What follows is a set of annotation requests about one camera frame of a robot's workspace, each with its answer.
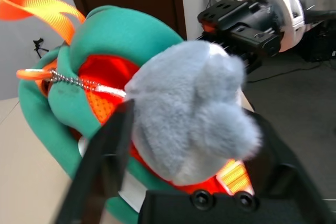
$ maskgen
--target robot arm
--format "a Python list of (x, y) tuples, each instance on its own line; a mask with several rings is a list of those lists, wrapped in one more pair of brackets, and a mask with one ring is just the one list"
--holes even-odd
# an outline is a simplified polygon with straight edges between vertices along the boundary
[(199, 39), (217, 42), (240, 55), (247, 72), (262, 56), (286, 51), (316, 23), (336, 19), (336, 12), (316, 9), (316, 0), (222, 0), (198, 16), (204, 32)]

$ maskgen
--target white tag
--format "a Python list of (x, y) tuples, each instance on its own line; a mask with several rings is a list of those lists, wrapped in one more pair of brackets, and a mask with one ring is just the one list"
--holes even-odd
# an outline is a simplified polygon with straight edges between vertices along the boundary
[(83, 157), (86, 151), (88, 143), (87, 140), (82, 136), (78, 141), (79, 154)]
[(128, 171), (125, 172), (119, 195), (137, 213), (140, 212), (143, 201), (145, 200), (146, 191), (147, 188), (141, 182)]
[(111, 88), (108, 86), (104, 86), (104, 85), (98, 85), (95, 88), (95, 91), (97, 92), (103, 92), (103, 93), (108, 93), (108, 94), (113, 94), (113, 95), (117, 95), (119, 97), (125, 97), (126, 96), (126, 92), (121, 90), (121, 89), (115, 89), (115, 88)]

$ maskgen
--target orange fabric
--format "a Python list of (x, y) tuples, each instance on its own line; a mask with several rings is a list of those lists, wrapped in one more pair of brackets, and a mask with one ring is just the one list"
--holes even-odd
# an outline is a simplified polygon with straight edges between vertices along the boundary
[[(139, 67), (135, 64), (117, 56), (91, 55), (80, 67), (78, 76), (81, 79), (95, 81), (113, 88), (123, 89), (138, 69)], [(101, 124), (106, 122), (113, 113), (115, 106), (122, 101), (120, 98), (104, 93), (87, 91), (86, 94), (91, 108)], [(134, 145), (131, 147), (131, 155), (150, 172), (155, 174), (143, 161)], [(226, 190), (218, 182), (216, 176), (203, 183), (192, 186), (175, 186), (169, 181), (166, 182), (174, 188), (190, 194), (199, 189), (206, 189), (212, 194), (226, 193)]]
[[(123, 90), (138, 69), (137, 65), (118, 56), (91, 55), (80, 67), (78, 76), (81, 79)], [(87, 90), (86, 95), (93, 113), (101, 124), (107, 121), (116, 105), (122, 102), (122, 98), (107, 93)]]
[[(136, 160), (142, 164), (146, 169), (148, 169), (151, 173), (155, 174), (157, 176), (157, 174), (155, 172), (153, 172), (148, 165), (144, 162), (144, 160), (142, 159), (142, 157), (140, 156), (139, 152), (137, 151), (137, 149), (135, 148), (134, 145), (132, 145), (131, 147), (131, 155), (136, 158)], [(166, 181), (168, 184), (170, 184), (171, 186), (173, 186), (175, 189), (177, 190), (181, 190), (184, 191), (188, 194), (192, 194), (194, 191), (196, 190), (207, 190), (209, 193), (214, 194), (214, 193), (223, 193), (226, 194), (226, 190), (224, 189), (224, 187), (218, 182), (216, 176), (208, 179), (205, 182), (196, 184), (196, 185), (191, 185), (191, 186), (175, 186), (173, 183), (171, 183), (170, 181)]]
[(60, 0), (0, 0), (0, 19), (9, 21), (36, 16), (71, 44), (75, 28), (70, 19), (62, 13), (75, 16), (81, 23), (85, 21), (80, 11)]
[[(55, 68), (55, 69), (56, 69), (56, 67), (57, 67), (57, 59), (55, 59), (55, 60), (52, 61), (51, 63), (45, 65), (45, 66), (43, 67), (43, 69), (44, 69), (44, 70), (50, 70), (51, 68)], [(47, 96), (48, 96), (48, 93), (49, 93), (49, 90), (50, 90), (50, 88), (51, 88), (52, 83), (50, 83), (50, 84), (48, 85), (48, 87), (46, 88), (46, 86), (45, 86), (45, 81), (46, 81), (46, 80), (36, 80), (35, 83), (36, 83), (38, 89), (41, 91), (41, 93), (42, 93), (44, 96), (47, 97)]]

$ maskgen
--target orange mesh fabric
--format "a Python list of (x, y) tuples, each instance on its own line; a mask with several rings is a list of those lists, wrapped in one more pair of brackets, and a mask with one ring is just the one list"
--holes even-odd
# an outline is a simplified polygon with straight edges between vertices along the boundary
[(9, 21), (36, 16), (70, 44), (75, 28), (62, 13), (75, 16), (81, 23), (85, 21), (80, 11), (60, 0), (0, 0), (0, 19)]
[[(137, 65), (118, 56), (91, 55), (80, 67), (78, 76), (81, 79), (123, 90), (138, 69)], [(122, 98), (107, 93), (87, 90), (86, 95), (96, 118), (101, 124), (107, 121), (116, 105), (122, 102)]]

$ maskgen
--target green plush toy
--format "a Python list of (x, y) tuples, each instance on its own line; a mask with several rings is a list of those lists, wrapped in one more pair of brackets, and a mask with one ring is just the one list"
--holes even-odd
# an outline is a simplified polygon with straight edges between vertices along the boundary
[[(65, 40), (33, 67), (40, 72), (18, 72), (25, 79), (19, 84), (18, 94), (29, 126), (70, 177), (81, 161), (78, 138), (90, 139), (121, 99), (91, 92), (92, 84), (99, 82), (122, 89), (145, 62), (183, 41), (156, 18), (115, 6), (96, 8), (86, 20), (76, 9), (58, 0), (0, 0), (0, 7), (0, 19), (18, 20), (34, 15), (49, 23)], [(76, 31), (63, 12), (83, 22)], [(65, 79), (41, 80), (39, 74), (43, 73), (50, 74), (51, 80)], [(90, 81), (90, 87), (70, 83), (84, 79)], [(135, 158), (130, 159), (128, 171), (148, 189), (174, 190)], [(137, 222), (138, 213), (120, 197), (111, 198), (107, 210), (122, 223)]]

